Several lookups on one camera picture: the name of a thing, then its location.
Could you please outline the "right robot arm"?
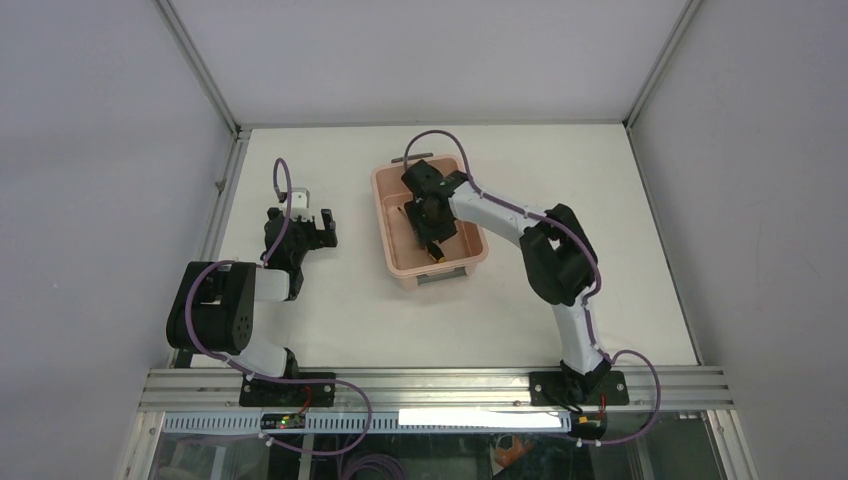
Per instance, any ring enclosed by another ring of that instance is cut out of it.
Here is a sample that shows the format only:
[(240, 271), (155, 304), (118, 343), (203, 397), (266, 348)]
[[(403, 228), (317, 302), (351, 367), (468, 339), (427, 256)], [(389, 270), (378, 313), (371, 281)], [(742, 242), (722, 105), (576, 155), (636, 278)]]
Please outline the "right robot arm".
[(578, 405), (599, 397), (611, 362), (600, 351), (588, 307), (600, 288), (598, 259), (573, 210), (563, 204), (548, 210), (520, 206), (482, 190), (463, 171), (444, 175), (425, 160), (406, 164), (400, 179), (412, 194), (406, 218), (433, 260), (445, 261), (440, 245), (457, 234), (459, 222), (520, 250), (529, 285), (554, 313), (566, 396)]

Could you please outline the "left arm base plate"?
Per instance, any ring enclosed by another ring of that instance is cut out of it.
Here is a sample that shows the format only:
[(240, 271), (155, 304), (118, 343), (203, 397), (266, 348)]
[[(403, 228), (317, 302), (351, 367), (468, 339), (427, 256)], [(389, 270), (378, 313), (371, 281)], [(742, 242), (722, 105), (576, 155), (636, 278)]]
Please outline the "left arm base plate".
[(301, 373), (307, 384), (282, 384), (267, 380), (243, 378), (238, 404), (241, 407), (278, 407), (294, 409), (332, 407), (335, 400), (336, 374), (327, 371)]

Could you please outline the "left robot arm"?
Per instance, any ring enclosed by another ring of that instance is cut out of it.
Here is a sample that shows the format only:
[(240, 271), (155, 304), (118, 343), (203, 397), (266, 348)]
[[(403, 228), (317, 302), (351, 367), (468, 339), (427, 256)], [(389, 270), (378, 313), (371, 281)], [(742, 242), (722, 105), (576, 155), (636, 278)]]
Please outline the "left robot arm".
[(206, 354), (252, 378), (265, 377), (263, 394), (277, 406), (288, 406), (301, 392), (296, 357), (255, 332), (255, 305), (296, 300), (307, 253), (337, 247), (338, 237), (330, 209), (315, 217), (307, 209), (286, 215), (271, 207), (267, 216), (266, 250), (258, 264), (194, 261), (186, 266), (166, 321), (166, 339), (175, 349)]

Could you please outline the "black yellow screwdriver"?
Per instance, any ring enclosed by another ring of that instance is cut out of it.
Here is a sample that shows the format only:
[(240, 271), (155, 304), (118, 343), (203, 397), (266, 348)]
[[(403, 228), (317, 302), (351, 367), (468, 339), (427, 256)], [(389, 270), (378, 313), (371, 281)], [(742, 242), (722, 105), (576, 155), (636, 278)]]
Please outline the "black yellow screwdriver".
[[(400, 215), (401, 215), (401, 216), (402, 216), (402, 217), (403, 217), (403, 218), (404, 218), (404, 219), (405, 219), (405, 220), (409, 223), (409, 221), (407, 220), (407, 218), (406, 218), (406, 216), (405, 216), (404, 206), (403, 206), (403, 207), (398, 207), (398, 208), (397, 208), (397, 211), (398, 211), (398, 212), (399, 212), (399, 214), (400, 214)], [(430, 245), (430, 246), (428, 246), (428, 248), (427, 248), (427, 249), (422, 249), (422, 248), (419, 246), (419, 244), (418, 244), (418, 242), (417, 242), (417, 241), (416, 241), (416, 244), (417, 244), (417, 246), (418, 246), (418, 247), (419, 247), (422, 251), (424, 251), (424, 252), (426, 252), (426, 253), (427, 253), (428, 257), (429, 257), (429, 258), (430, 258), (430, 259), (431, 259), (434, 263), (443, 263), (443, 262), (445, 262), (445, 255), (444, 255), (443, 250), (440, 248), (439, 244), (436, 244), (436, 245)]]

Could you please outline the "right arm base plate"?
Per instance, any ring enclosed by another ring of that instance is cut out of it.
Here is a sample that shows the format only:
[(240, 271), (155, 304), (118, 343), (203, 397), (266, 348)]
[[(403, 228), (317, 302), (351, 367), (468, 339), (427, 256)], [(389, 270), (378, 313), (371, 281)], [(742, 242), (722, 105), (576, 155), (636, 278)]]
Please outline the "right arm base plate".
[(625, 376), (611, 371), (590, 388), (576, 380), (567, 380), (559, 371), (531, 371), (528, 374), (530, 402), (533, 406), (599, 407), (626, 406), (630, 403)]

